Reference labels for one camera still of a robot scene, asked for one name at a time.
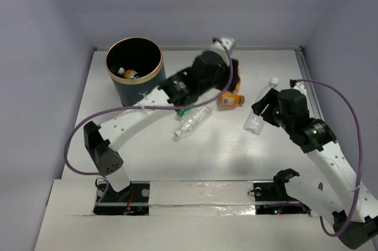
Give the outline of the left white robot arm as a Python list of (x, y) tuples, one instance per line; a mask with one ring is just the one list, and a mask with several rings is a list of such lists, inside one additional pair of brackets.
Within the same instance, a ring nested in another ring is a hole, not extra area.
[(125, 107), (115, 119), (100, 125), (85, 124), (84, 146), (97, 171), (118, 201), (129, 199), (133, 190), (118, 150), (141, 130), (173, 110), (205, 106), (199, 98), (211, 89), (233, 90), (240, 81), (239, 62), (226, 53), (207, 50), (191, 66), (154, 87), (145, 98)]

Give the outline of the tall orange blue tea bottle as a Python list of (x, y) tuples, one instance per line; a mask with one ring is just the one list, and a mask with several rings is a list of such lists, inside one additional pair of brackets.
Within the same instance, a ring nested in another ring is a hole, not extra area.
[(121, 78), (128, 79), (128, 80), (133, 80), (133, 79), (139, 79), (140, 78), (140, 75), (135, 70), (125, 70), (123, 67), (119, 68), (119, 70), (117, 71), (117, 74)]

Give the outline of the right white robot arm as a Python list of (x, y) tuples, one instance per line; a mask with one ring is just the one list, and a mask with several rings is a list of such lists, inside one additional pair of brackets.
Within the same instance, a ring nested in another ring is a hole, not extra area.
[(331, 128), (312, 118), (307, 97), (297, 89), (270, 89), (252, 105), (255, 115), (282, 128), (289, 139), (318, 167), (335, 192), (311, 187), (292, 168), (279, 171), (269, 191), (279, 199), (288, 196), (304, 203), (332, 225), (337, 238), (356, 250), (377, 236), (377, 199), (370, 194), (343, 155)]

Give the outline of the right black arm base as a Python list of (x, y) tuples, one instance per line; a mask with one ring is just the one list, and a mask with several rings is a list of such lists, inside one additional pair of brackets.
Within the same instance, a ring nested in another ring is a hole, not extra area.
[(257, 181), (247, 193), (255, 199), (256, 214), (308, 214), (311, 209), (299, 200), (290, 197), (286, 193), (285, 184), (293, 177), (299, 177), (299, 173), (288, 168), (279, 171), (271, 181)]

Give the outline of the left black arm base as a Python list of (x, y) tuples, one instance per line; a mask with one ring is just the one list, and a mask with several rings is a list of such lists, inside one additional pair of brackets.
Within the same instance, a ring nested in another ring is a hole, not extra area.
[(95, 180), (96, 199), (93, 212), (99, 216), (147, 216), (150, 182), (133, 182), (119, 193), (103, 179)]

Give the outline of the clear crushed bottle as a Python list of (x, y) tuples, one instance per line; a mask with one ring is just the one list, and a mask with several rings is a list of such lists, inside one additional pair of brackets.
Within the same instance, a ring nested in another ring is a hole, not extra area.
[[(270, 89), (277, 89), (279, 83), (279, 79), (277, 77), (272, 77), (268, 84), (263, 86), (262, 89), (260, 89), (258, 96), (255, 100), (255, 103), (259, 103), (265, 96), (266, 94), (270, 91)], [(262, 112), (266, 108), (261, 109), (259, 107), (259, 114), (255, 113), (255, 110), (251, 108), (250, 114), (247, 117), (245, 124), (243, 125), (243, 129), (247, 132), (250, 132), (254, 135), (260, 135), (264, 125), (265, 121), (263, 120), (262, 117)]]

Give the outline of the small orange floral bottle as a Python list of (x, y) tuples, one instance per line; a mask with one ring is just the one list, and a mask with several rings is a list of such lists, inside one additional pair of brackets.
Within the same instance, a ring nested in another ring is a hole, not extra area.
[(235, 86), (234, 91), (238, 93), (240, 91), (240, 86), (241, 86), (241, 75), (240, 75), (240, 69), (237, 69), (237, 83)]

